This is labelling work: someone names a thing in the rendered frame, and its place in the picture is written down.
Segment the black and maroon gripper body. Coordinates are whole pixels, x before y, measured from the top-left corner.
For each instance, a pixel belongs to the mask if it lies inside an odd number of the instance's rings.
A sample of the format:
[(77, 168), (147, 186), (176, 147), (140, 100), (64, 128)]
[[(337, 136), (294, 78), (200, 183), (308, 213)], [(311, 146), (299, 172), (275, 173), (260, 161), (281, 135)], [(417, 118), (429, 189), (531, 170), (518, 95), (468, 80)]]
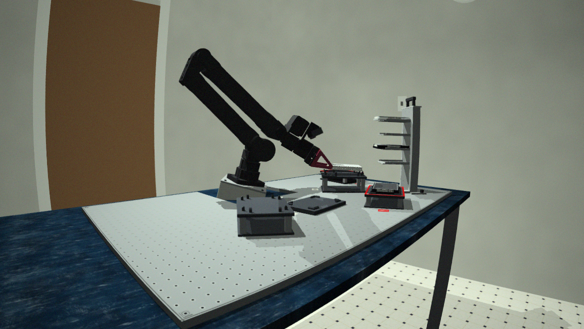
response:
[(301, 148), (298, 147), (298, 144), (300, 142), (301, 139), (298, 140), (295, 148), (293, 149), (293, 153), (295, 153), (295, 155), (300, 156), (301, 158), (304, 159), (304, 162), (306, 164), (308, 164), (309, 166), (312, 165), (312, 162), (314, 161), (314, 159), (316, 158), (316, 153), (319, 151), (319, 148), (317, 148), (315, 145), (312, 147), (312, 149), (310, 150), (310, 152), (306, 152), (304, 150), (302, 150)]

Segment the grey shelf rack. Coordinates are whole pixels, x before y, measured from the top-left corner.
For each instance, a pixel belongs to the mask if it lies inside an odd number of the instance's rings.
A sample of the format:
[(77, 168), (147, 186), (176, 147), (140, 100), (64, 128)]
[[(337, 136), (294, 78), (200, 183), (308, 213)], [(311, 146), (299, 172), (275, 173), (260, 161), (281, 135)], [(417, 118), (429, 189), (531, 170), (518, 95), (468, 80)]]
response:
[(420, 121), (421, 108), (409, 107), (402, 109), (402, 117), (410, 119), (379, 120), (378, 122), (402, 123), (401, 133), (380, 133), (382, 136), (401, 136), (401, 145), (409, 148), (386, 147), (381, 150), (401, 151), (401, 160), (379, 159), (384, 165), (400, 165), (399, 187), (403, 187), (405, 194), (417, 193), (420, 158)]

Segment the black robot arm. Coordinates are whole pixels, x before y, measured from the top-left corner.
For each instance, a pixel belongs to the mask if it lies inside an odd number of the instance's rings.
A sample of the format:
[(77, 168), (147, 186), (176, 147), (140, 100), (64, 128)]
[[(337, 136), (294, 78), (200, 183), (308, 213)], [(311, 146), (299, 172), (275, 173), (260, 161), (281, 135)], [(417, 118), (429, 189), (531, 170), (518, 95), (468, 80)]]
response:
[[(261, 138), (208, 84), (200, 72), (232, 100), (265, 136), (279, 140), (281, 146), (291, 152), (298, 144), (298, 148), (309, 153), (313, 144), (305, 140), (305, 136), (314, 139), (323, 133), (320, 126), (314, 122), (309, 123), (298, 115), (293, 115), (283, 125), (221, 66), (208, 49), (196, 50), (188, 58), (179, 83), (191, 91), (245, 145), (235, 174), (228, 173), (226, 177), (236, 184), (264, 188), (265, 183), (259, 180), (259, 162), (269, 162), (274, 157), (276, 148), (271, 140)], [(302, 137), (299, 143), (298, 137)]]

